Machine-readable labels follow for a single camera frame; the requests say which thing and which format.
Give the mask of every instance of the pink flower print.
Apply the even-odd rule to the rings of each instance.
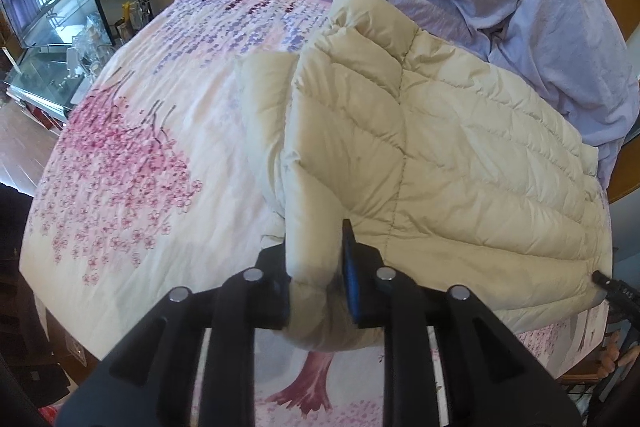
[[[134,230],[133,234],[131,234],[131,239],[133,240],[134,245],[137,245],[140,241],[142,241],[143,237],[145,236],[142,229]]]
[[[156,245],[156,238],[152,235],[145,237],[145,250],[151,250]]]
[[[160,212],[151,212],[149,213],[149,221],[151,221],[151,223],[157,227],[158,226],[158,222],[160,221]]]

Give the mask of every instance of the beige puffer jacket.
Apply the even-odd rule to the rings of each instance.
[[[312,349],[375,341],[339,284],[341,222],[420,285],[469,286],[514,332],[602,301],[597,150],[509,71],[384,0],[334,0],[300,55],[241,65],[248,153],[282,218],[292,319]]]

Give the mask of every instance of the silver screw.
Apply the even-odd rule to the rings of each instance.
[[[462,284],[458,284],[449,288],[449,293],[455,300],[458,301],[466,301],[471,296],[469,288],[463,286]]]
[[[244,277],[244,280],[247,282],[257,282],[262,279],[263,275],[264,273],[262,273],[260,268],[249,268],[244,270],[242,277]]]
[[[396,270],[393,268],[389,268],[388,266],[383,266],[382,268],[378,268],[376,270],[376,277],[381,281],[390,281],[396,276]]]
[[[182,302],[189,296],[189,289],[184,286],[178,286],[169,292],[169,300],[171,302]]]

